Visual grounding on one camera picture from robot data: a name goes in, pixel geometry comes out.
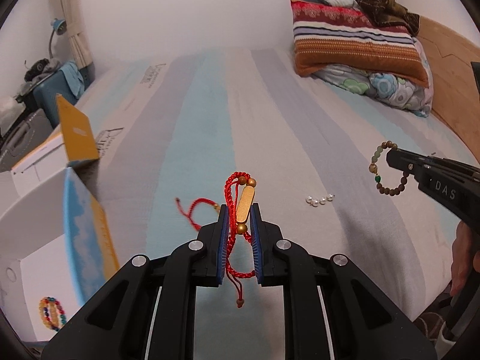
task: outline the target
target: gold bar charm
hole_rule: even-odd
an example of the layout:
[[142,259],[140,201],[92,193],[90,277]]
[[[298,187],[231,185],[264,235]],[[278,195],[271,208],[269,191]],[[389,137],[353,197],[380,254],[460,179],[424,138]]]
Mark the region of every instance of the gold bar charm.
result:
[[255,188],[247,185],[241,192],[240,201],[237,205],[237,222],[245,223],[248,219],[250,206],[254,202]]

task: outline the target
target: red string bracelet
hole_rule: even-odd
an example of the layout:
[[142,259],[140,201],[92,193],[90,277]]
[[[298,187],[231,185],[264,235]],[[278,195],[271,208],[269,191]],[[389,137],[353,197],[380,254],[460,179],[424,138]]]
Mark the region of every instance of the red string bracelet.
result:
[[[257,183],[255,179],[251,178],[250,175],[245,172],[235,172],[225,182],[225,189],[224,189],[225,202],[226,202],[226,206],[229,209],[229,224],[230,224],[229,239],[227,240],[227,244],[226,244],[225,271],[226,271],[226,276],[233,283],[233,285],[237,290],[237,293],[238,293],[237,307],[238,308],[242,307],[245,302],[245,300],[243,299],[242,283],[239,279],[248,279],[255,276],[255,270],[248,273],[238,272],[232,268],[229,261],[229,257],[235,246],[235,240],[236,240],[237,234],[243,235],[244,239],[246,239],[247,242],[251,244],[251,235],[247,231],[247,226],[243,223],[237,223],[238,191],[239,191],[239,185],[249,185],[251,187],[255,187],[256,184]],[[231,188],[234,185],[235,185],[235,201],[232,198],[232,191],[231,191]],[[195,223],[195,221],[192,219],[192,214],[195,207],[199,203],[210,204],[215,208],[216,211],[218,212],[220,211],[220,206],[218,204],[216,204],[213,200],[206,199],[206,198],[199,198],[194,200],[188,212],[184,212],[184,210],[182,209],[179,198],[175,198],[175,202],[177,203],[177,207],[180,213],[188,219],[192,227],[197,231],[200,230],[201,226],[198,223]]]

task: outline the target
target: wooden bead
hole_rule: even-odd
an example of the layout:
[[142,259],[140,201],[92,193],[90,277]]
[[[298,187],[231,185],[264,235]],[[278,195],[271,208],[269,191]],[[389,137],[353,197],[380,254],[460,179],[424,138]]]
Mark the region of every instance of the wooden bead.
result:
[[248,231],[248,227],[244,223],[237,223],[237,234],[243,234]]
[[250,185],[251,187],[256,187],[257,186],[257,180],[255,180],[254,178],[249,178],[248,181],[247,181],[247,185]]

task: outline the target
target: blue lamp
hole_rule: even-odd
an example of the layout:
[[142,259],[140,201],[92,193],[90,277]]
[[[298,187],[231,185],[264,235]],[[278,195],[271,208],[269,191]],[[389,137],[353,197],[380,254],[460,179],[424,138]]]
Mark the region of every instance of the blue lamp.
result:
[[51,26],[53,27],[52,35],[50,36],[50,42],[49,42],[49,54],[50,54],[50,59],[53,58],[52,54],[52,40],[53,40],[53,35],[56,33],[58,36],[63,35],[67,31],[67,22],[65,19],[54,19],[52,23],[50,23]]

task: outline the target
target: blue gripper pad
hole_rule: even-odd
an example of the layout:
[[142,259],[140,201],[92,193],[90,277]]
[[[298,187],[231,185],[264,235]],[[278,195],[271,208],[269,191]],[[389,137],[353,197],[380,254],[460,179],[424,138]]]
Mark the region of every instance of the blue gripper pad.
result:
[[250,207],[250,233],[251,249],[253,251],[253,266],[258,284],[263,283],[263,256],[262,245],[260,244],[260,234],[258,233],[257,217],[255,215],[254,205]]
[[217,281],[222,284],[225,276],[225,266],[227,264],[227,241],[229,239],[230,221],[229,208],[226,207],[225,215],[223,216],[222,233],[220,235],[220,244],[217,252]]

